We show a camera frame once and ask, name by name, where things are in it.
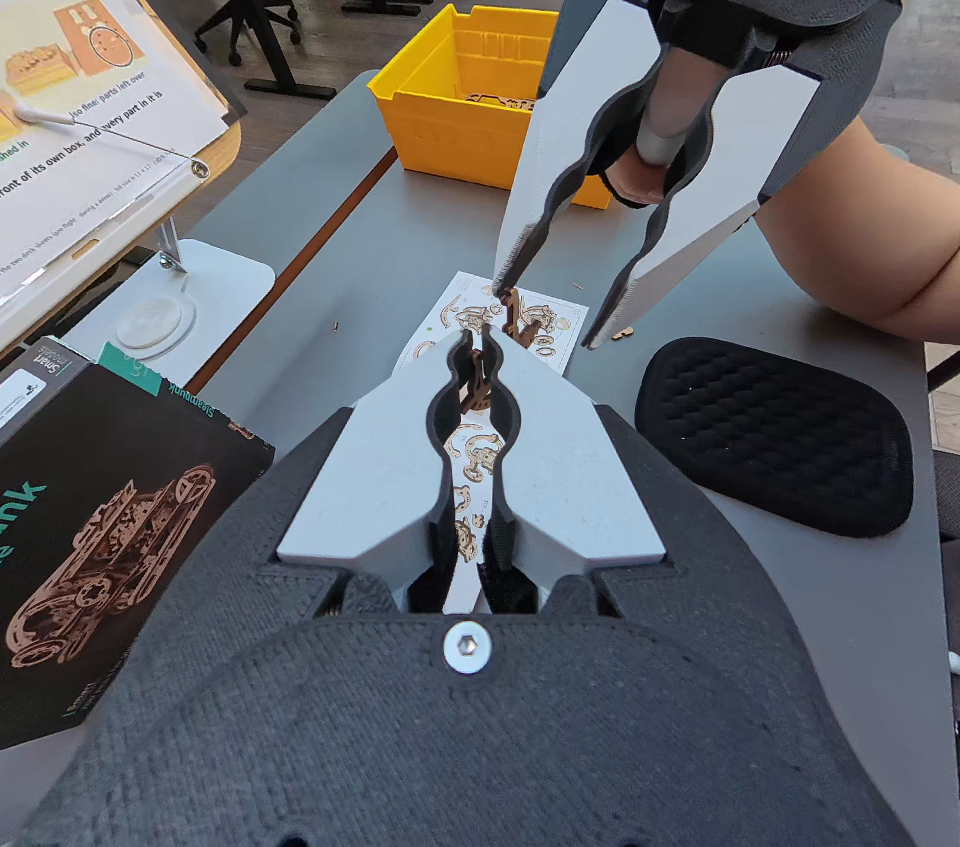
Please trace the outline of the person's right hand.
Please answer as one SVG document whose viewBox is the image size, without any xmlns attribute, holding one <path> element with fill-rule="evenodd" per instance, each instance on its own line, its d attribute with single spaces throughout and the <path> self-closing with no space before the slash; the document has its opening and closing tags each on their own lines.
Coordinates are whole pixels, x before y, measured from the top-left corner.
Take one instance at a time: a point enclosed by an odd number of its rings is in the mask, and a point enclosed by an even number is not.
<svg viewBox="0 0 960 847">
<path fill-rule="evenodd" d="M 605 183 L 612 194 L 625 205 L 651 206 L 660 204 L 665 194 L 668 166 L 652 164 L 643 159 L 635 143 L 603 172 Z"/>
</svg>

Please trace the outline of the yellow plastic bin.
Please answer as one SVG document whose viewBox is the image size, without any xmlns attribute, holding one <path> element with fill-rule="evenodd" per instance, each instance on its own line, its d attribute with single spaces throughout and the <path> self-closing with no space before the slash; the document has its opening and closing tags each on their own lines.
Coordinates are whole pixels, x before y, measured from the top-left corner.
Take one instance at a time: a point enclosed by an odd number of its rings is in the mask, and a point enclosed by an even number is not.
<svg viewBox="0 0 960 847">
<path fill-rule="evenodd" d="M 394 144 L 406 170 L 508 191 L 515 180 L 522 143 L 495 150 L 480 141 L 434 143 L 412 140 Z"/>
<path fill-rule="evenodd" d="M 470 103 L 471 93 L 536 99 L 558 21 L 554 11 L 442 8 L 368 82 L 380 111 Z"/>
<path fill-rule="evenodd" d="M 531 111 L 472 103 L 439 104 L 424 109 L 401 109 L 382 104 L 380 113 L 394 148 L 396 142 L 401 145 L 412 141 L 434 144 L 480 142 L 502 151 L 513 144 L 522 144 L 523 147 L 532 116 Z"/>
</svg>

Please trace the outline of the person's right forearm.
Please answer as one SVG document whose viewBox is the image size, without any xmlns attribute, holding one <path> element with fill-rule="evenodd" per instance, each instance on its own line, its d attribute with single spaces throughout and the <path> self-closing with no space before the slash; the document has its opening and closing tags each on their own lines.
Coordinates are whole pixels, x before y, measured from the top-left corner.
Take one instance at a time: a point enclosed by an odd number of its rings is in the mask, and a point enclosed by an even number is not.
<svg viewBox="0 0 960 847">
<path fill-rule="evenodd" d="M 814 301 L 896 337 L 959 343 L 959 186 L 857 117 L 754 216 Z"/>
</svg>

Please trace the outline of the black model kit box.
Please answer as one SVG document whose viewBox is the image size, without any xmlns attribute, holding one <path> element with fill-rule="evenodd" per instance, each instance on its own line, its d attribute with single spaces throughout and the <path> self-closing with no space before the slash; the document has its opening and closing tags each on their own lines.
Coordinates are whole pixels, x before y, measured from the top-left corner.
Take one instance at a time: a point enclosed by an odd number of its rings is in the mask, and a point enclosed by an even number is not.
<svg viewBox="0 0 960 847">
<path fill-rule="evenodd" d="M 81 724 L 176 572 L 276 449 L 115 352 L 2 370 L 1 747 Z"/>
</svg>

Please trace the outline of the document stand with white base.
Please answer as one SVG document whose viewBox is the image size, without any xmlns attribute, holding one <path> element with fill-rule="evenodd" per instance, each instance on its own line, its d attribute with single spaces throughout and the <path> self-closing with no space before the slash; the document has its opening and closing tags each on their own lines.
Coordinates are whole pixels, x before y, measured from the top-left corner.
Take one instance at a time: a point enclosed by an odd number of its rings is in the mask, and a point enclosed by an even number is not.
<svg viewBox="0 0 960 847">
<path fill-rule="evenodd" d="M 155 253 L 62 335 L 90 361 L 111 344 L 184 382 L 266 297 L 276 275 L 265 263 L 177 234 L 176 210 L 235 160 L 243 109 L 213 78 L 198 49 L 187 45 L 162 15 L 156 0 L 146 1 L 227 106 L 226 131 L 2 300 L 2 355 L 35 334 L 52 334 L 56 314 L 153 234 L 159 241 Z"/>
</svg>

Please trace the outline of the dark brown wooden model part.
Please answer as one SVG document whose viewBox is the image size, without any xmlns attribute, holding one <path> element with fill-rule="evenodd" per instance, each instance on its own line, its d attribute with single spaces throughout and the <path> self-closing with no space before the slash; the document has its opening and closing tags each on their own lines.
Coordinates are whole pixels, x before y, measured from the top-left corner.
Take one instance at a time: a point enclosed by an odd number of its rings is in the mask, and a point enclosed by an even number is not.
<svg viewBox="0 0 960 847">
<path fill-rule="evenodd" d="M 487 378 L 483 352 L 473 349 L 460 372 L 460 413 L 482 414 L 490 409 L 491 383 Z"/>
</svg>

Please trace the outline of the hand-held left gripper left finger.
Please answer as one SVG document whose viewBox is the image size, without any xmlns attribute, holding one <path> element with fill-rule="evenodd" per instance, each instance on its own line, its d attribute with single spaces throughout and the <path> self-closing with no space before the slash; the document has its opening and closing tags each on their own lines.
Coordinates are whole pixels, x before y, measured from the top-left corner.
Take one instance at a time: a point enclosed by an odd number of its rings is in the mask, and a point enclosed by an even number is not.
<svg viewBox="0 0 960 847">
<path fill-rule="evenodd" d="M 277 548 L 280 561 L 382 579 L 441 613 L 459 553 L 451 459 L 472 333 L 451 332 L 360 398 Z"/>
</svg>

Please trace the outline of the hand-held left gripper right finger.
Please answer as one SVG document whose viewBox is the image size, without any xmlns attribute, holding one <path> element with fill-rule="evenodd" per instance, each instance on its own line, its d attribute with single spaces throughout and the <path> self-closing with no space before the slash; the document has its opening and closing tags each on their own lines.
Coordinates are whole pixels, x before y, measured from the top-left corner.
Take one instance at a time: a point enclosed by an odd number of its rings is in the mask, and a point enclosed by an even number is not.
<svg viewBox="0 0 960 847">
<path fill-rule="evenodd" d="M 503 439 L 480 566 L 489 611 L 536 613 L 564 577 L 662 563 L 665 544 L 599 405 L 488 327 L 483 364 Z"/>
</svg>

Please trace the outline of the black padded wrist rest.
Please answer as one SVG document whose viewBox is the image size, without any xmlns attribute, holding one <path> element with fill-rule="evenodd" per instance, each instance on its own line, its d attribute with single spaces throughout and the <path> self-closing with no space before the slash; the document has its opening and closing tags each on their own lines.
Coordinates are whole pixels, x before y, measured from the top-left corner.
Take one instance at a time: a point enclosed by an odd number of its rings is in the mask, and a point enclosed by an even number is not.
<svg viewBox="0 0 960 847">
<path fill-rule="evenodd" d="M 633 421 L 690 481 L 824 533 L 879 538 L 913 507 L 902 413 L 845 374 L 730 341 L 678 338 L 650 359 Z"/>
</svg>

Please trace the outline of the printed assembly instruction sheet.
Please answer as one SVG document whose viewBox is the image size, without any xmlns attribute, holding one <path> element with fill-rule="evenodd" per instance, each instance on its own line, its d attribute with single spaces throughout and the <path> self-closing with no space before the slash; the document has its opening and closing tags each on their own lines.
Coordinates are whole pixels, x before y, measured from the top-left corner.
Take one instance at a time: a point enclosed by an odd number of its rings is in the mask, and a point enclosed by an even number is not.
<svg viewBox="0 0 960 847">
<path fill-rule="evenodd" d="M 564 373 L 588 307 L 582 301 L 566 301 L 530 290 L 522 289 L 520 294 L 525 307 L 547 308 L 545 330 L 535 337 L 530 352 L 555 372 Z M 501 330 L 505 321 L 502 301 L 491 283 L 485 277 L 458 272 L 402 350 L 394 370 L 415 361 L 444 335 L 458 335 L 466 329 L 472 332 L 474 348 L 481 350 L 484 326 Z M 470 613 L 481 594 L 478 568 L 483 561 L 483 541 L 493 508 L 493 471 L 502 446 L 503 439 L 490 421 L 489 410 L 462 416 L 445 441 L 451 461 L 458 557 L 443 613 Z"/>
</svg>

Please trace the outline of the printed instruction page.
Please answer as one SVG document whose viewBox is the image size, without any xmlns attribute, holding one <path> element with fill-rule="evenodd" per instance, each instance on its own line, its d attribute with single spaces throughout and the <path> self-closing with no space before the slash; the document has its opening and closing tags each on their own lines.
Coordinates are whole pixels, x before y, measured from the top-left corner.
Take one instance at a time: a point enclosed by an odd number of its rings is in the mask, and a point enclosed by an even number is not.
<svg viewBox="0 0 960 847">
<path fill-rule="evenodd" d="M 148 0 L 1 0 L 2 300 L 227 131 Z"/>
</svg>

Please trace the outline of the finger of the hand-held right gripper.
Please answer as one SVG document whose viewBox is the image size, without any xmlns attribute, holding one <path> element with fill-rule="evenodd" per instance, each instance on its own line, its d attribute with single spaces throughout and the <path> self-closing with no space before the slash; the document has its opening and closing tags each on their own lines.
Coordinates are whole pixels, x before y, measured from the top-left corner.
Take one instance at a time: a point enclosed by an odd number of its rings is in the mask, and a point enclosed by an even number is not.
<svg viewBox="0 0 960 847">
<path fill-rule="evenodd" d="M 690 142 L 693 162 L 650 217 L 582 338 L 595 350 L 639 321 L 859 115 L 876 84 L 900 0 L 878 0 L 781 64 L 731 76 Z"/>
<path fill-rule="evenodd" d="M 493 292 L 517 285 L 662 56 L 650 0 L 564 0 L 497 241 Z"/>
</svg>

